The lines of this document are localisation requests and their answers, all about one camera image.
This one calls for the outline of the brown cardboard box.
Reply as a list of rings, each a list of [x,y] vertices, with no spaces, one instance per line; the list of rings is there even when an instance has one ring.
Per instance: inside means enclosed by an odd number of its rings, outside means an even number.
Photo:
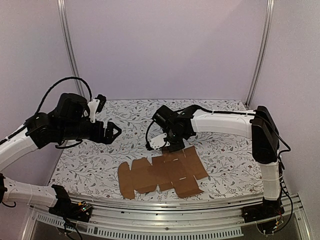
[[[135,192],[140,194],[174,189],[179,198],[188,198],[203,191],[197,181],[207,178],[206,172],[194,146],[176,151],[162,151],[148,161],[143,157],[123,162],[117,169],[119,190],[121,195],[133,200]]]

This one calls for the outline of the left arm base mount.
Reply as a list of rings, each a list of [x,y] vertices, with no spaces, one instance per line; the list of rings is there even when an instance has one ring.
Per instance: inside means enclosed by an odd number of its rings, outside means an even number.
[[[73,203],[70,200],[59,199],[53,207],[50,207],[48,212],[69,220],[75,220],[88,223],[92,215],[93,206],[90,203],[81,201]]]

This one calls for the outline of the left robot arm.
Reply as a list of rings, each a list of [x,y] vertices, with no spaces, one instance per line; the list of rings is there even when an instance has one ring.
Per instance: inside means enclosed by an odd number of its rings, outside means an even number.
[[[55,144],[57,149],[63,149],[62,144],[71,140],[77,144],[89,140],[110,145],[122,130],[111,121],[96,119],[105,103],[106,97],[101,94],[87,101],[78,94],[63,93],[54,110],[35,113],[4,140],[0,145],[0,169],[49,144]],[[55,207],[63,217],[70,217],[75,211],[64,187],[17,182],[4,175],[0,176],[0,201]]]

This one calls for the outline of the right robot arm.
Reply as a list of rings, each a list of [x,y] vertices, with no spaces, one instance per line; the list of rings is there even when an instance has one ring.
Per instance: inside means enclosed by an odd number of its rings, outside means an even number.
[[[290,152],[291,148],[280,137],[265,106],[258,106],[255,110],[224,111],[208,110],[199,105],[171,110],[163,105],[151,119],[163,133],[145,140],[149,151],[162,148],[168,148],[171,152],[181,150],[185,147],[185,140],[202,132],[231,134],[250,139],[252,157],[261,170],[265,201],[259,206],[258,213],[262,218],[269,218],[278,210],[277,201],[283,192],[282,171],[285,169],[279,148],[281,144],[286,147],[286,152]]]

